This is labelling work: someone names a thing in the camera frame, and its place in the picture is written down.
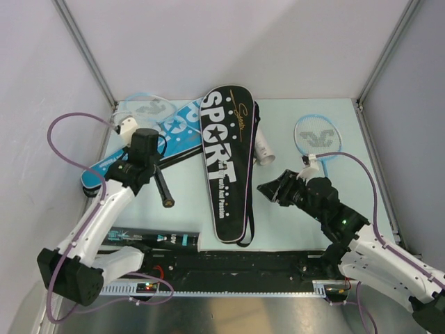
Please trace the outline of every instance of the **logo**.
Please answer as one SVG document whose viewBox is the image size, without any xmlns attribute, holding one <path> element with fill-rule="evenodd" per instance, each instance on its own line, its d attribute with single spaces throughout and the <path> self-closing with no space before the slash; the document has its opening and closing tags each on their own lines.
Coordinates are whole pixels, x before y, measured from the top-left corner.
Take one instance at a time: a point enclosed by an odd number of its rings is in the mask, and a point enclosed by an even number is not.
<svg viewBox="0 0 445 334">
<path fill-rule="evenodd" d="M 230 90 L 230 97 L 232 99 L 232 103 L 234 104 L 234 114 L 236 116 L 236 119 L 238 120 L 238 125 L 239 125 L 239 141 L 243 141 L 243 130 L 245 128 L 244 116 L 247 116 L 249 114 L 249 111 L 248 111 L 247 107 L 243 103 L 240 103 L 238 105 L 238 108 L 236 107 L 236 101 L 235 101 L 235 97 L 234 97 L 234 94 L 232 92 L 232 89 Z"/>
<path fill-rule="evenodd" d="M 300 134 L 303 139 L 307 139 L 307 143 L 313 148 L 328 148 L 332 145 L 332 141 L 329 139 L 326 141 L 327 136 L 333 137 L 335 135 L 333 129 L 323 130 L 320 136 L 317 137 L 314 132 L 302 132 Z"/>
<path fill-rule="evenodd" d="M 141 106 L 137 108 L 135 113 L 148 113 L 157 115 L 158 113 L 166 110 L 166 107 L 164 105 L 159 106 L 160 103 L 160 100 L 153 100 L 149 103 L 149 106 Z"/>
<path fill-rule="evenodd" d="M 110 241 L 131 240 L 131 237 L 127 233 L 128 231 L 124 232 L 124 230 L 110 230 L 108 232 L 108 240 Z"/>
<path fill-rule="evenodd" d="M 99 165 L 99 167 L 100 167 L 100 168 L 103 168 L 103 167 L 106 167 L 106 166 L 108 166 L 108 165 L 111 165 L 111 164 L 112 164 L 114 161 L 116 161 L 116 160 L 118 160 L 118 158 L 111 158 L 111 159 L 108 159 L 108 160 L 102 162 L 102 163 Z"/>
<path fill-rule="evenodd" d="M 225 186 L 225 179 L 227 178 L 230 183 L 236 182 L 230 142 L 224 143 L 229 136 L 229 130 L 221 123 L 225 118 L 224 107 L 220 106 L 222 101 L 221 93 L 212 92 L 201 103 L 201 119 L 208 117 L 210 120 L 210 124 L 202 130 L 202 140 L 205 143 L 212 144 L 204 146 L 207 170 L 214 164 L 218 167 L 217 171 L 209 172 L 208 177 L 209 180 L 218 180 L 219 218 L 225 217 L 225 196 L 228 195 L 225 191 L 228 188 Z"/>
</svg>

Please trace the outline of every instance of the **cable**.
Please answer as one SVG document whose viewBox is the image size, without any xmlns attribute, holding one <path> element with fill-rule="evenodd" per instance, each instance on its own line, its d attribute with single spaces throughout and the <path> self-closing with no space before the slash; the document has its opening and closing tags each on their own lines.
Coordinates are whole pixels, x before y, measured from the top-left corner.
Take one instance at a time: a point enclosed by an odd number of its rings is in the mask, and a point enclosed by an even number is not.
<svg viewBox="0 0 445 334">
<path fill-rule="evenodd" d="M 159 136 L 164 140 L 164 148 L 161 153 L 161 158 L 164 158 L 165 151 L 167 150 L 167 139 L 162 134 L 159 134 Z"/>
<path fill-rule="evenodd" d="M 96 175 L 100 179 L 100 182 L 101 182 L 101 185 L 102 185 L 102 192 L 100 193 L 100 199 L 97 201 L 97 204 L 95 205 L 95 207 L 91 211 L 91 214 L 87 217 L 87 219 L 82 224 L 82 226 L 79 228 L 77 233 L 73 236 L 72 242 L 67 246 L 66 250 L 63 252 L 62 256 L 60 257 L 59 261 L 57 262 L 56 268 L 54 269 L 54 272 L 53 272 L 53 274 L 51 276 L 51 279 L 49 281 L 47 300 L 46 300 L 46 304 L 47 304 L 46 313 L 47 313 L 48 319 L 53 324 L 61 324 L 77 308 L 77 304 L 76 304 L 76 305 L 74 305 L 74 307 L 64 317 L 62 317 L 60 319 L 54 318 L 53 313 L 52 313 L 52 305 L 51 305 L 51 298 L 52 298 L 52 294 L 53 294 L 53 290 L 54 290 L 54 285 L 56 283 L 57 275 L 59 274 L 60 269 L 62 268 L 62 265 L 63 265 L 64 261 L 66 260 L 66 258 L 68 256 L 68 254 L 70 253 L 70 251 L 73 249 L 73 243 L 76 242 L 79 239 L 79 237 L 82 235 L 83 231 L 87 228 L 88 224 L 91 222 L 91 220 L 94 217 L 94 215 L 99 211 L 99 208 L 101 207 L 100 203 L 105 199 L 105 196 L 106 196 L 106 182 L 105 182 L 104 177 L 102 175 L 100 175 L 97 171 L 95 171 L 94 169 L 91 169 L 90 167 L 84 166 L 82 164 L 78 164 L 77 162 L 67 158 L 65 155 L 63 155 L 56 148 L 56 146 L 54 145 L 54 143 L 52 141 L 51 135 L 52 135 L 53 129 L 56 126 L 56 124 L 59 123 L 61 120 L 65 119 L 65 118 L 73 117 L 73 116 L 84 116 L 84 117 L 88 117 L 88 118 L 93 118 L 93 119 L 95 119 L 95 120 L 105 124 L 107 127 L 110 127 L 111 129 L 114 129 L 114 125 L 113 124 L 111 124 L 109 122 L 106 122 L 105 120 L 103 120 L 103 119 L 101 119 L 101 118 L 99 118 L 97 116 L 91 115 L 89 113 L 66 113 L 65 115 L 61 115 L 61 116 L 57 117 L 55 120 L 53 120 L 51 122 L 51 124 L 49 125 L 49 127 L 48 127 L 47 141 L 48 141 L 49 147 L 54 151 L 54 153 L 56 153 L 56 155 L 59 158 L 61 158 L 63 161 L 66 161 L 67 163 L 69 163 L 69 164 L 71 164 L 73 166 L 82 168 L 82 169 L 87 170 L 88 172 Z M 141 273 L 131 273 L 131 275 L 140 276 L 140 277 L 144 277 L 144 278 L 147 278 L 147 277 L 148 278 L 154 278 L 152 276 L 143 275 Z M 169 283 L 167 283 L 166 281 L 161 280 L 159 278 L 154 278 L 154 279 L 156 279 L 156 280 L 162 282 L 163 284 L 167 285 L 168 288 L 170 289 L 171 293 L 165 300 L 160 301 L 160 302 L 148 303 L 148 304 L 147 304 L 147 302 L 143 302 L 146 305 L 157 305 L 157 304 L 160 304 L 160 303 L 165 303 L 166 301 L 170 300 L 173 297 L 174 290 L 173 290 L 173 287 Z"/>
<path fill-rule="evenodd" d="M 362 282 L 358 282 L 357 284 L 357 291 L 355 292 L 356 296 L 357 296 L 357 306 L 359 307 L 359 312 L 360 312 L 360 320 L 362 320 L 362 324 L 364 327 L 364 330 L 366 331 L 366 334 L 371 334 L 371 332 L 368 330 L 368 327 L 366 326 L 366 322 L 364 321 L 364 306 L 362 305 L 361 301 L 360 301 L 360 287 L 362 286 Z"/>
<path fill-rule="evenodd" d="M 406 263 L 408 263 L 411 267 L 415 268 L 416 270 L 420 271 L 424 276 L 426 276 L 426 278 L 428 278 L 430 281 L 436 283 L 437 285 L 439 285 L 443 290 L 445 290 L 445 284 L 442 283 L 440 280 L 438 280 L 436 277 L 433 277 L 431 273 L 429 273 L 428 271 L 426 271 L 424 268 L 422 268 L 421 266 L 419 266 L 417 263 L 415 263 L 414 261 L 412 261 L 411 259 L 407 258 L 406 256 L 404 256 L 404 254 L 400 253 L 398 250 L 396 250 L 394 247 L 392 247 L 391 245 L 387 245 L 386 242 L 383 240 L 382 236 L 380 235 L 380 231 L 378 229 L 378 225 L 377 225 L 377 188 L 375 186 L 375 182 L 374 179 L 371 175 L 371 172 L 369 172 L 369 169 L 365 166 L 365 164 L 358 159 L 357 157 L 349 154 L 349 153 L 345 153 L 345 152 L 329 152 L 329 153 L 323 153 L 323 154 L 318 154 L 316 155 L 316 158 L 322 158 L 322 157 L 328 157 L 330 155 L 343 155 L 345 157 L 348 157 L 352 160 L 354 160 L 355 162 L 357 162 L 366 172 L 366 174 L 368 175 L 369 181 L 371 182 L 371 186 L 373 188 L 373 197 L 374 197 L 374 208 L 373 208 L 373 231 L 374 231 L 374 235 L 375 238 L 380 242 L 380 244 L 384 247 L 386 247 L 391 253 L 393 253 L 395 256 L 399 257 L 400 259 L 402 259 L 403 261 L 405 261 Z"/>
<path fill-rule="evenodd" d="M 366 334 L 370 334 L 368 328 L 366 327 L 365 323 L 364 323 L 364 314 L 366 314 L 369 318 L 369 320 L 371 320 L 371 323 L 373 325 L 373 329 L 374 329 L 374 334 L 378 334 L 378 330 L 377 330 L 377 324 L 375 322 L 375 319 L 373 318 L 372 314 L 369 312 L 369 310 L 363 306 L 360 301 L 359 301 L 359 294 L 357 295 L 357 302 L 354 301 L 347 301 L 347 297 L 345 301 L 339 301 L 339 302 L 331 302 L 331 300 L 329 300 L 329 297 L 326 297 L 325 300 L 329 303 L 329 305 L 331 306 L 342 306 L 342 305 L 354 305 L 354 306 L 359 306 L 359 312 L 360 312 L 360 319 L 362 320 L 362 324 L 363 327 L 365 328 Z"/>
<path fill-rule="evenodd" d="M 162 278 L 162 279 L 164 278 L 164 270 L 162 269 L 161 266 L 159 266 L 159 265 L 154 266 L 153 269 L 155 269 L 155 270 L 159 270 L 159 273 L 161 273 L 161 278 Z"/>
<path fill-rule="evenodd" d="M 348 278 L 348 277 L 345 277 L 345 291 L 349 291 L 349 290 L 351 290 L 352 289 L 352 285 L 350 284 L 350 278 Z"/>
<path fill-rule="evenodd" d="M 140 299 L 133 298 L 133 297 L 121 297 L 121 298 L 113 299 L 112 301 L 109 301 L 108 303 L 105 303 L 103 305 L 97 306 L 96 308 L 91 308 L 89 310 L 82 310 L 82 311 L 74 311 L 74 313 L 77 313 L 77 314 L 80 314 L 80 315 L 84 315 L 86 313 L 96 312 L 98 310 L 101 310 L 102 308 L 105 308 L 108 305 L 111 305 L 111 304 L 114 304 L 114 303 L 118 303 L 120 301 L 134 302 L 137 306 L 139 306 L 140 304 L 143 304 L 143 305 L 159 305 L 159 304 L 167 303 L 171 298 L 173 298 L 173 295 L 175 293 L 175 291 L 173 289 L 173 286 L 169 282 L 163 280 L 162 278 L 157 278 L 157 277 L 154 277 L 154 276 L 145 275 L 143 273 L 128 273 L 127 275 L 138 276 L 138 277 L 142 277 L 142 278 L 148 278 L 150 280 L 156 280 L 156 281 L 158 281 L 160 283 L 163 283 L 164 285 L 166 285 L 168 287 L 168 289 L 170 289 L 170 294 L 165 299 L 163 299 L 162 301 L 141 301 Z"/>
</svg>

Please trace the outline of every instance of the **robotic arm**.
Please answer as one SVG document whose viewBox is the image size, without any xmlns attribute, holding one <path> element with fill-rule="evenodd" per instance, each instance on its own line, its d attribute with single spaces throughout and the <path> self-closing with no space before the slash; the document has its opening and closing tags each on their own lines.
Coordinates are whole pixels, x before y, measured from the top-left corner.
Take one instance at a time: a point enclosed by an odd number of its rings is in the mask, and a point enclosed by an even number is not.
<svg viewBox="0 0 445 334">
<path fill-rule="evenodd" d="M 84 306 L 99 296 L 104 285 L 139 270 L 143 263 L 143 252 L 128 246 L 95 259 L 116 218 L 143 185 L 154 177 L 163 206 L 172 207 L 175 203 L 158 167 L 162 157 L 158 153 L 159 133 L 153 129 L 139 129 L 132 117 L 123 120 L 116 131 L 127 144 L 128 159 L 118 159 L 110 165 L 105 175 L 106 194 L 98 194 L 73 231 L 55 250 L 44 248 L 38 256 L 40 273 L 48 289 L 56 266 L 69 250 L 58 272 L 54 292 Z"/>
<path fill-rule="evenodd" d="M 258 186 L 258 190 L 271 202 L 284 207 L 295 205 L 321 224 L 332 242 L 322 256 L 332 272 L 386 294 L 432 334 L 445 333 L 445 274 L 380 236 L 383 246 L 368 220 L 340 202 L 328 178 L 307 181 L 314 168 L 314 156 L 305 159 L 310 166 L 300 174 L 286 170 L 276 180 Z M 428 276 L 411 263 L 428 272 Z"/>
</svg>

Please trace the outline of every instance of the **black strap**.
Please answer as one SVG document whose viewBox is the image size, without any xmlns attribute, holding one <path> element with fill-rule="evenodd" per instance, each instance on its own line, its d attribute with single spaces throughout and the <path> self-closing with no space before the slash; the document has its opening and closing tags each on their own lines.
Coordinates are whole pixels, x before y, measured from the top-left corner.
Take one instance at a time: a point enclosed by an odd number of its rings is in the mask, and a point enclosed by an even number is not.
<svg viewBox="0 0 445 334">
<path fill-rule="evenodd" d="M 255 115 L 254 136 L 253 136 L 254 139 L 257 136 L 258 123 L 259 123 L 259 120 L 260 120 L 260 118 L 259 118 L 259 107 L 258 107 L 258 104 L 256 102 L 255 102 L 255 111 L 256 111 L 255 112 L 256 115 Z M 254 151 L 254 145 L 252 146 L 252 158 L 253 158 L 253 151 Z M 243 248 L 248 247 L 252 243 L 253 238 L 255 236 L 255 222 L 254 222 L 254 218 L 253 218 L 253 207 L 252 207 L 252 198 L 253 198 L 253 196 L 252 196 L 252 172 L 253 172 L 253 164 L 252 164 L 252 168 L 249 171 L 250 183 L 249 183 L 248 198 L 247 198 L 247 201 L 248 201 L 248 203 L 247 203 L 247 210 L 248 211 L 247 211 L 247 215 L 246 215 L 247 219 L 249 220 L 250 241 L 248 243 L 246 243 L 246 244 L 242 243 L 242 241 L 245 238 L 245 234 L 246 234 L 246 232 L 244 232 L 243 237 L 238 242 L 236 242 L 236 244 L 238 246 L 243 247 Z"/>
</svg>

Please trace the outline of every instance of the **blue badminton racket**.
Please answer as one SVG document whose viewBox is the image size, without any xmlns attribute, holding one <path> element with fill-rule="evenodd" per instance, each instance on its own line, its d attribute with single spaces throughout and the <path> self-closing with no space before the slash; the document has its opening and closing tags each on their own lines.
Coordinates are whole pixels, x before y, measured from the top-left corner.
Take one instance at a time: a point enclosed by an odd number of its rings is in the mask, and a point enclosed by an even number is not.
<svg viewBox="0 0 445 334">
<path fill-rule="evenodd" d="M 112 120 L 114 121 L 119 114 L 124 114 L 121 118 L 132 115 L 140 126 L 153 127 L 174 118 L 177 112 L 177 107 L 163 97 L 150 93 L 136 93 L 120 102 L 120 111 L 113 114 Z"/>
<path fill-rule="evenodd" d="M 303 116 L 297 121 L 293 138 L 298 151 L 303 155 L 340 152 L 343 146 L 340 131 L 337 127 L 332 124 L 329 118 L 316 114 Z M 326 161 L 335 157 L 318 159 L 326 177 L 329 177 Z"/>
</svg>

